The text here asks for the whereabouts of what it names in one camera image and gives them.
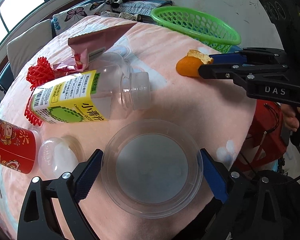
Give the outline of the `person's hand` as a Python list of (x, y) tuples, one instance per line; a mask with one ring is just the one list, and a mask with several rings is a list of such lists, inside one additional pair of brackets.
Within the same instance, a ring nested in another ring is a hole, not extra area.
[(285, 126), (290, 131), (296, 132), (300, 125), (300, 122), (296, 117), (296, 111), (293, 109), (292, 106), (283, 103), (281, 104), (281, 111)]

